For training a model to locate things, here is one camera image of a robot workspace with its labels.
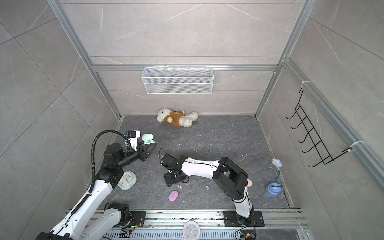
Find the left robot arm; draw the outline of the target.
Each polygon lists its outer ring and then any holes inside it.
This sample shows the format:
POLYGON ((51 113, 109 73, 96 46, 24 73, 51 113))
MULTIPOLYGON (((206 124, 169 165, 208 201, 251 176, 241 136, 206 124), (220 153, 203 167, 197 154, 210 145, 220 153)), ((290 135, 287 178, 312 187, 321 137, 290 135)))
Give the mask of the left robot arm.
POLYGON ((38 240, 99 240, 112 227, 127 227, 133 222, 127 204, 111 203, 101 217, 93 224, 89 220, 104 199, 118 186, 124 175, 124 167, 148 159, 157 143, 152 134, 142 135, 140 131, 127 131, 122 134, 116 130, 104 130, 96 135, 91 148, 92 180, 87 192, 71 211, 53 229, 36 237, 38 240), (95 149, 99 138, 107 133, 116 134, 125 141, 123 147, 112 143, 104 152, 104 164, 96 169, 95 149))

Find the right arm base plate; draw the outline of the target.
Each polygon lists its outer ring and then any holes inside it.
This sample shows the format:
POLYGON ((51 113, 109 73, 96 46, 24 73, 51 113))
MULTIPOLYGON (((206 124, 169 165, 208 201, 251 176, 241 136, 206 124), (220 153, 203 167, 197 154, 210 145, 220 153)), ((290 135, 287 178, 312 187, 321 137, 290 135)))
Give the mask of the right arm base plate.
POLYGON ((247 218, 241 217, 236 211, 224 211, 223 219, 226 227, 264 227, 264 217, 261 211, 252 211, 247 218))

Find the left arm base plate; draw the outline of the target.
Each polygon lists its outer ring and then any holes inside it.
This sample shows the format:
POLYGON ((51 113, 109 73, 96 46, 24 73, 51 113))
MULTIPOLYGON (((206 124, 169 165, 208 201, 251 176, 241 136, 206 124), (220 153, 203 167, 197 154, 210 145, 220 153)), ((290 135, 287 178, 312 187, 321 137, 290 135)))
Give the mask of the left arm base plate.
POLYGON ((143 227, 146 221, 145 211, 133 211, 130 212, 128 217, 123 218, 123 222, 119 223, 118 226, 121 228, 138 228, 143 227))

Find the mint green earbud case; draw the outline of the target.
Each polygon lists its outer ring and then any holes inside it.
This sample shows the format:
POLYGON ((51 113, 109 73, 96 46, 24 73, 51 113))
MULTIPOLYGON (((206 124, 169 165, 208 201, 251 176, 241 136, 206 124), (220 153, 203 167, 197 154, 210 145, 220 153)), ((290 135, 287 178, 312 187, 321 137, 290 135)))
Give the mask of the mint green earbud case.
POLYGON ((154 140, 153 134, 144 134, 141 137, 143 145, 148 145, 148 144, 155 144, 156 141, 154 140))

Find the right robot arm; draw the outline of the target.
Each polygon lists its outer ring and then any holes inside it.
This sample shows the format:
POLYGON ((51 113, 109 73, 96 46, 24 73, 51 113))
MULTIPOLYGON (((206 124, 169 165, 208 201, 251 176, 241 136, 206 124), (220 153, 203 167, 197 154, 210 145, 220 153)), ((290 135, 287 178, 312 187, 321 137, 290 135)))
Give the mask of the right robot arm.
POLYGON ((176 183, 186 184, 191 176, 211 179, 235 204, 239 223, 247 225, 251 222, 254 208, 248 193, 248 174, 231 159, 202 161, 186 156, 176 159, 165 154, 160 164, 168 170, 164 174, 168 187, 176 183))

